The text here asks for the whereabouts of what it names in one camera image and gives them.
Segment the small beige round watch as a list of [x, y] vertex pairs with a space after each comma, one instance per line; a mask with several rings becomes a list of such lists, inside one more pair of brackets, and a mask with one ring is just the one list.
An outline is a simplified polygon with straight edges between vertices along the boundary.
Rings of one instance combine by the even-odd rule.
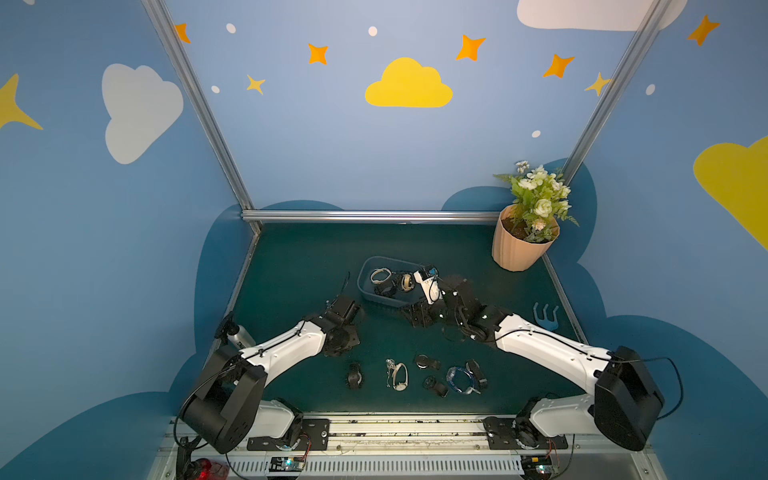
[[415, 281], [413, 275], [410, 273], [403, 273], [400, 277], [400, 289], [403, 292], [410, 292], [415, 288]]

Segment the black rugged digital watch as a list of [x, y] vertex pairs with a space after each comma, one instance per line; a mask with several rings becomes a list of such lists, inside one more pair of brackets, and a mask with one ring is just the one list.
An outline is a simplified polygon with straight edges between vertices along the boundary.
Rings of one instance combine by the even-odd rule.
[[364, 382], [361, 365], [358, 362], [352, 362], [346, 376], [346, 384], [350, 390], [359, 390]]

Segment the thin black strap watch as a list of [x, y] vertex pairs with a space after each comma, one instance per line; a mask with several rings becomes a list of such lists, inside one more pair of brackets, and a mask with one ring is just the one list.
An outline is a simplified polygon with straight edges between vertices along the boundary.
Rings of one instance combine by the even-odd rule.
[[380, 285], [375, 285], [374, 292], [381, 297], [393, 298], [398, 292], [398, 284], [394, 280], [388, 280]]

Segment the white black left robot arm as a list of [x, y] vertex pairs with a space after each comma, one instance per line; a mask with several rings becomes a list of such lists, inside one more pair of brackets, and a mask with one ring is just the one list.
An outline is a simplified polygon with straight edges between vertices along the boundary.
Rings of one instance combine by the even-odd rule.
[[340, 294], [324, 312], [262, 344], [227, 341], [205, 364], [177, 418], [221, 454], [251, 439], [260, 450], [296, 447], [303, 414], [285, 401], [265, 401], [264, 390], [307, 358], [337, 357], [359, 345], [359, 310], [358, 302]]

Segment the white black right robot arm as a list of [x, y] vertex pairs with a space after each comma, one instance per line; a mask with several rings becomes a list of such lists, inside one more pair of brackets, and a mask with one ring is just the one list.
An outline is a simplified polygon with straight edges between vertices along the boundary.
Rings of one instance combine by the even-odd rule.
[[460, 276], [416, 271], [410, 282], [424, 295], [407, 315], [413, 323], [454, 325], [465, 337], [526, 358], [580, 388], [575, 396], [529, 400], [512, 425], [521, 447], [538, 448], [560, 436], [602, 435], [626, 450], [645, 448], [665, 400], [634, 350], [590, 346], [483, 304]]

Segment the blue plastic storage box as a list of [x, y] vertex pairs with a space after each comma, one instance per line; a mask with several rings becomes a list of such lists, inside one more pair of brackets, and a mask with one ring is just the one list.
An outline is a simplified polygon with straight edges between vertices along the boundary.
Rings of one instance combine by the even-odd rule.
[[379, 305], [401, 308], [425, 298], [413, 274], [420, 265], [404, 260], [369, 257], [361, 267], [357, 286], [362, 297]]

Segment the small black watch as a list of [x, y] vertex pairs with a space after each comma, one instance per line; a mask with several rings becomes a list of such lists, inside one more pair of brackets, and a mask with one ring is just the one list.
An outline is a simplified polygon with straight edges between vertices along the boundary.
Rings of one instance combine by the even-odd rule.
[[422, 387], [440, 398], [445, 398], [448, 394], [448, 387], [434, 376], [427, 376], [422, 382]]

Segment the silver black water bottle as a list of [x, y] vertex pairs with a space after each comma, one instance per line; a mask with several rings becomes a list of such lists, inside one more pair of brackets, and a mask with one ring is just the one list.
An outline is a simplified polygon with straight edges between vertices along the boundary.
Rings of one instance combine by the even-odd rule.
[[219, 323], [214, 337], [222, 344], [232, 344], [237, 349], [242, 350], [256, 345], [253, 337], [247, 330], [234, 320], [234, 312], [230, 311]]

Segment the blue garden fork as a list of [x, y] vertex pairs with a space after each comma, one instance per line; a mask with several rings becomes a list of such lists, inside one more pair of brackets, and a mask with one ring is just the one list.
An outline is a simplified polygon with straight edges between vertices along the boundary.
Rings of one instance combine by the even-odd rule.
[[552, 311], [549, 311], [549, 304], [544, 304], [542, 308], [539, 308], [539, 303], [536, 302], [533, 305], [533, 317], [535, 323], [548, 331], [556, 331], [559, 328], [558, 311], [560, 307], [554, 306]]

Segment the terracotta pot with flowers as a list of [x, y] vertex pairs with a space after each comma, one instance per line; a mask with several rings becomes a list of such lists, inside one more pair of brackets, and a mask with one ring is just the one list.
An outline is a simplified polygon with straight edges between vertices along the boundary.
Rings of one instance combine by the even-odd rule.
[[525, 271], [559, 237], [559, 223], [575, 221], [568, 200], [571, 188], [561, 172], [533, 168], [526, 160], [516, 162], [513, 173], [495, 177], [509, 185], [513, 202], [498, 216], [492, 258], [507, 271]]

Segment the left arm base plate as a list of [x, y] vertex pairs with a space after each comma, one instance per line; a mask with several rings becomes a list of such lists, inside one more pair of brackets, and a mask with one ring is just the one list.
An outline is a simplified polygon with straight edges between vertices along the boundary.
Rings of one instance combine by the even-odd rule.
[[249, 437], [248, 451], [299, 451], [309, 449], [326, 451], [328, 448], [331, 422], [327, 418], [302, 419], [295, 421], [280, 438]]

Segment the aluminium rail front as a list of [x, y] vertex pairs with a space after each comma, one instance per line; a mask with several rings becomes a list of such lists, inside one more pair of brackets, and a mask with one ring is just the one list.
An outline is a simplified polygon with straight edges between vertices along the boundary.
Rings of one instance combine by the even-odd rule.
[[313, 446], [296, 479], [534, 477], [540, 460], [553, 479], [663, 479], [651, 448], [623, 450], [597, 435], [568, 436], [524, 449], [496, 440], [481, 414], [309, 413]]

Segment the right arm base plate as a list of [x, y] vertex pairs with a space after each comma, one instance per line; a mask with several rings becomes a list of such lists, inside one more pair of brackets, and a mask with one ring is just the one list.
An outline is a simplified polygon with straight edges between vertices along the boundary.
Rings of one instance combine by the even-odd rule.
[[491, 450], [549, 450], [567, 449], [565, 436], [545, 437], [527, 420], [488, 416], [482, 420]]

